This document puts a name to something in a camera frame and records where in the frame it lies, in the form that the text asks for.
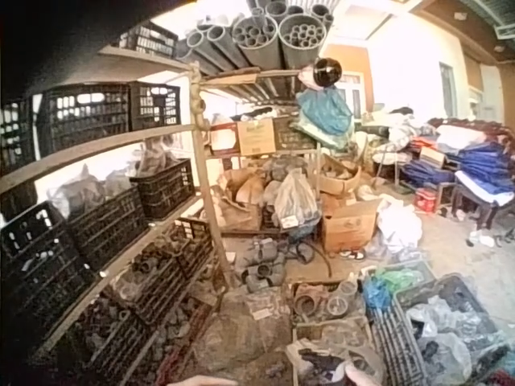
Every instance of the blue plastic bag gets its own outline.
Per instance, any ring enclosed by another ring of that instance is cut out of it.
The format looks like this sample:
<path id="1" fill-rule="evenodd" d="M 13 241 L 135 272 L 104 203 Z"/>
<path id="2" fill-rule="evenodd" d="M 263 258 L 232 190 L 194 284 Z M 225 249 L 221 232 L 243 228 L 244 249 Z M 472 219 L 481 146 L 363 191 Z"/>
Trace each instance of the blue plastic bag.
<path id="1" fill-rule="evenodd" d="M 370 277 L 365 281 L 363 296 L 367 307 L 371 310 L 386 311 L 392 303 L 392 295 L 388 291 L 386 281 L 378 277 Z"/>
<path id="2" fill-rule="evenodd" d="M 322 131 L 343 135 L 351 124 L 352 113 L 341 90 L 336 87 L 315 91 L 310 88 L 297 94 L 297 102 L 304 115 Z"/>

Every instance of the beige wall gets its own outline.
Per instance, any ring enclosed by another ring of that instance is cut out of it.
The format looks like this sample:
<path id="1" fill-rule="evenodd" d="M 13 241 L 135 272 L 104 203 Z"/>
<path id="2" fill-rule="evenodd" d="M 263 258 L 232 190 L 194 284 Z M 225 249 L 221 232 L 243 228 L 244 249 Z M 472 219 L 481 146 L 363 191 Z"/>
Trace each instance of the beige wall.
<path id="1" fill-rule="evenodd" d="M 468 55 L 464 55 L 464 57 L 468 85 L 483 91 L 483 78 L 481 77 L 480 63 Z"/>
<path id="2" fill-rule="evenodd" d="M 373 85 L 372 73 L 370 71 L 369 50 L 365 47 L 330 44 L 322 56 L 338 60 L 344 71 L 361 72 L 363 74 L 366 106 L 368 111 L 372 111 Z"/>
<path id="3" fill-rule="evenodd" d="M 515 64 L 498 66 L 505 102 L 505 125 L 515 132 Z"/>

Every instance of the trash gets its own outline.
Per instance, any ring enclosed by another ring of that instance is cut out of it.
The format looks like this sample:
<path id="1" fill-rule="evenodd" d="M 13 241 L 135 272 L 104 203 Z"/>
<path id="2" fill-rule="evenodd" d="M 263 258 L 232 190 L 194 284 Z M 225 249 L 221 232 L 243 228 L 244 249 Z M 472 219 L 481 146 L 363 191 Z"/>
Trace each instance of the trash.
<path id="1" fill-rule="evenodd" d="M 413 205 L 404 207 L 402 202 L 383 207 L 377 217 L 377 226 L 391 253 L 416 248 L 422 238 L 422 221 L 415 215 Z"/>
<path id="2" fill-rule="evenodd" d="M 279 181 L 270 181 L 268 185 L 266 185 L 265 191 L 263 192 L 264 205 L 272 207 L 274 206 L 275 199 L 277 198 L 280 187 L 281 183 Z"/>
<path id="3" fill-rule="evenodd" d="M 315 195 L 302 169 L 292 170 L 278 190 L 274 203 L 281 228 L 295 228 L 319 218 Z"/>
<path id="4" fill-rule="evenodd" d="M 379 198 L 379 196 L 375 195 L 372 188 L 368 185 L 361 185 L 358 187 L 356 196 L 360 201 L 372 201 Z"/>
<path id="5" fill-rule="evenodd" d="M 314 138 L 317 142 L 320 142 L 323 147 L 340 151 L 345 149 L 354 131 L 354 124 L 353 121 L 351 121 L 351 125 L 345 135 L 328 134 L 315 125 L 302 110 L 300 111 L 299 119 L 293 121 L 291 127 Z"/>
<path id="6" fill-rule="evenodd" d="M 426 361 L 431 384 L 464 384 L 472 374 L 472 360 L 463 340 L 452 332 L 418 340 L 422 351 L 429 343 L 438 344 L 436 352 Z"/>
<path id="7" fill-rule="evenodd" d="M 357 188 L 361 167 L 353 162 L 341 162 L 323 154 L 319 177 L 320 191 L 340 196 Z"/>
<path id="8" fill-rule="evenodd" d="M 416 285 L 424 281 L 424 276 L 421 272 L 413 269 L 401 269 L 398 271 L 385 271 L 379 268 L 375 272 L 375 276 L 386 281 L 386 287 L 390 293 L 395 293 L 412 285 Z"/>
<path id="9" fill-rule="evenodd" d="M 286 370 L 284 362 L 278 362 L 265 370 L 265 375 L 269 378 L 278 378 Z"/>
<path id="10" fill-rule="evenodd" d="M 335 291 L 329 299 L 326 305 L 327 312 L 331 315 L 332 318 L 338 319 L 343 318 L 348 309 L 348 303 L 345 300 L 345 296 L 343 294 Z"/>
<path id="11" fill-rule="evenodd" d="M 343 135 L 350 126 L 352 113 L 335 87 L 321 91 L 306 89 L 297 94 L 297 102 L 306 117 L 330 135 Z"/>
<path id="12" fill-rule="evenodd" d="M 259 175 L 251 175 L 236 194 L 236 202 L 262 205 L 265 181 Z"/>
<path id="13" fill-rule="evenodd" d="M 164 150 L 162 138 L 147 138 L 142 143 L 141 158 L 136 165 L 136 177 L 156 175 L 175 163 L 177 160 L 173 154 Z"/>
<path id="14" fill-rule="evenodd" d="M 392 296 L 386 282 L 376 277 L 367 278 L 363 285 L 363 296 L 367 307 L 373 310 L 388 310 Z"/>
<path id="15" fill-rule="evenodd" d="M 127 170 L 113 170 L 105 177 L 105 195 L 114 197 L 130 189 L 130 180 Z"/>
<path id="16" fill-rule="evenodd" d="M 82 171 L 58 189 L 47 191 L 47 197 L 65 219 L 73 219 L 106 200 L 104 184 L 89 173 L 84 164 Z"/>

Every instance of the helmet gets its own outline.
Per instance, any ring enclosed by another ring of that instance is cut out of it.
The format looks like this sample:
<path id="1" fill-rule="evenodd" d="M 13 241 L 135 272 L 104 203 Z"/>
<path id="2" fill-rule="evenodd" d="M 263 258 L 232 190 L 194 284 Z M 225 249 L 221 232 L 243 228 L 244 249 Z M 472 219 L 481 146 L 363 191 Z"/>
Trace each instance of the helmet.
<path id="1" fill-rule="evenodd" d="M 338 60 L 322 58 L 313 67 L 313 79 L 320 87 L 329 87 L 341 78 L 341 64 Z"/>

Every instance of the cardboard box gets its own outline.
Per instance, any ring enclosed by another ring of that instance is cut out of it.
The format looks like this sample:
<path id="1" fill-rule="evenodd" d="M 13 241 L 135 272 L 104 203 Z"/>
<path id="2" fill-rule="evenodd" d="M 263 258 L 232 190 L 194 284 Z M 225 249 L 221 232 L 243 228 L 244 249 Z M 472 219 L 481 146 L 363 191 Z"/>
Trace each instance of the cardboard box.
<path id="1" fill-rule="evenodd" d="M 275 153 L 274 122 L 272 118 L 238 122 L 241 155 Z"/>
<path id="2" fill-rule="evenodd" d="M 349 170 L 354 174 L 354 177 L 350 179 L 337 179 L 333 177 L 327 177 L 323 174 L 320 175 L 320 191 L 329 193 L 330 195 L 342 196 L 349 191 L 353 191 L 360 184 L 361 179 L 361 167 L 354 165 L 351 166 L 350 162 L 340 162 L 336 158 L 330 155 L 324 154 L 321 160 L 321 166 L 330 167 L 336 172 L 336 175 L 344 173 Z"/>
<path id="3" fill-rule="evenodd" d="M 363 248 L 372 239 L 382 199 L 360 201 L 323 215 L 322 241 L 327 252 Z"/>
<path id="4" fill-rule="evenodd" d="M 429 163 L 437 169 L 442 169 L 445 163 L 445 154 L 429 147 L 420 150 L 420 160 Z"/>
<path id="5" fill-rule="evenodd" d="M 322 201 L 322 213 L 332 215 L 335 210 L 356 203 L 356 195 L 353 191 L 345 193 L 343 197 L 321 193 L 320 200 Z"/>

